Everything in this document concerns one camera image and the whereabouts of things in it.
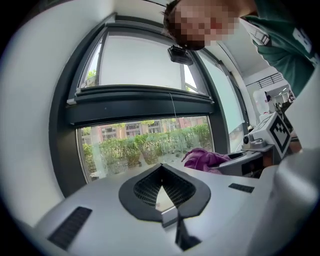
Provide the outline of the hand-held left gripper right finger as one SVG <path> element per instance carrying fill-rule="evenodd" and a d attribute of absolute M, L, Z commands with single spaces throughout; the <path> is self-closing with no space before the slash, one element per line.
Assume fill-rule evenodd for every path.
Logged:
<path fill-rule="evenodd" d="M 207 184 L 168 164 L 161 165 L 160 179 L 181 217 L 199 216 L 211 199 Z"/>

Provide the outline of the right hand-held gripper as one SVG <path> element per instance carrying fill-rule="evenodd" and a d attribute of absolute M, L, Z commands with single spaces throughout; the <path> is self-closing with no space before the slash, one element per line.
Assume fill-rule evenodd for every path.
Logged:
<path fill-rule="evenodd" d="M 263 167 L 279 165 L 285 157 L 299 152 L 301 145 L 274 112 L 243 137 L 241 148 L 245 151 L 229 154 L 230 160 L 217 167 L 223 175 L 250 175 Z"/>

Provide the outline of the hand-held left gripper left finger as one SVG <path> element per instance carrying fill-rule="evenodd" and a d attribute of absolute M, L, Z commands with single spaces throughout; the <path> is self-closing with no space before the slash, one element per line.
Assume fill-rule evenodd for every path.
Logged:
<path fill-rule="evenodd" d="M 162 187 L 162 165 L 156 164 L 125 181 L 118 198 L 122 206 L 138 220 L 161 222 L 162 213 L 156 209 L 158 193 Z"/>

